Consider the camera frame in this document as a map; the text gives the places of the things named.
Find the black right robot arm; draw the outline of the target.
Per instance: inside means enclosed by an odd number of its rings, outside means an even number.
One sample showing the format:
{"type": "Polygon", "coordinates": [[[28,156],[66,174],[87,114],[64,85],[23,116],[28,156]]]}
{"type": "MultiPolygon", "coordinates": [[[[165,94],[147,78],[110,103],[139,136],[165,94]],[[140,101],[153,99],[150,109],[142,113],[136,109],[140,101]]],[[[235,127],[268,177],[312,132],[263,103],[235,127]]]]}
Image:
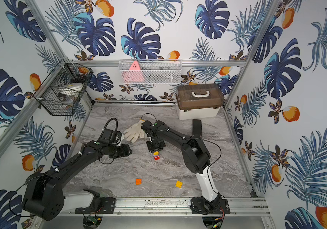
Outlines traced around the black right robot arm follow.
{"type": "Polygon", "coordinates": [[[187,169],[195,174],[202,195],[200,198],[193,198],[194,203],[190,208],[192,212],[198,214],[213,214],[218,208],[222,196],[219,194],[214,185],[211,174],[210,153],[204,143],[202,136],[202,121],[193,120],[193,135],[182,134],[162,121],[151,123],[145,121],[141,126],[142,130],[150,139],[146,142],[150,152],[155,153],[163,150],[166,143],[177,147],[183,157],[183,161],[187,169]]]}

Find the yellow small lego brick front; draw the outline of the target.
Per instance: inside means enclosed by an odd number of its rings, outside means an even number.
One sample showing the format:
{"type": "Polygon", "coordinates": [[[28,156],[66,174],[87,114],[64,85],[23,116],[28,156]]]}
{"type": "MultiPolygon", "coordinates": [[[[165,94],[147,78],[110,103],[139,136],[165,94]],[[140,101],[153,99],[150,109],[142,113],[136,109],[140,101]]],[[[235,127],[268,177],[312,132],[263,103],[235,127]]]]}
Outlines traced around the yellow small lego brick front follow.
{"type": "Polygon", "coordinates": [[[183,185],[183,183],[182,182],[180,182],[180,181],[177,181],[176,182],[176,184],[175,184],[175,186],[177,187],[177,188],[182,188],[182,185],[183,185]]]}

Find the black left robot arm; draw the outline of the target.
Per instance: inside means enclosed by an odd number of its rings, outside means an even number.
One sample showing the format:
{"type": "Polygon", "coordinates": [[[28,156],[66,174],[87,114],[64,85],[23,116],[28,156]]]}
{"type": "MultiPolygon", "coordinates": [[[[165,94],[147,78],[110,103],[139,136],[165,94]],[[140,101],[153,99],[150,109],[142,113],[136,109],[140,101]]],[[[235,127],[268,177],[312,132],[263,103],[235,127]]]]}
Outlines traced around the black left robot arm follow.
{"type": "Polygon", "coordinates": [[[105,130],[98,140],[84,143],[81,150],[61,165],[44,173],[36,172],[26,180],[22,209],[46,221],[65,211],[66,204],[77,204],[63,193],[63,188],[84,168],[103,156],[111,159],[130,156],[129,145],[121,144],[122,133],[105,130]]]}

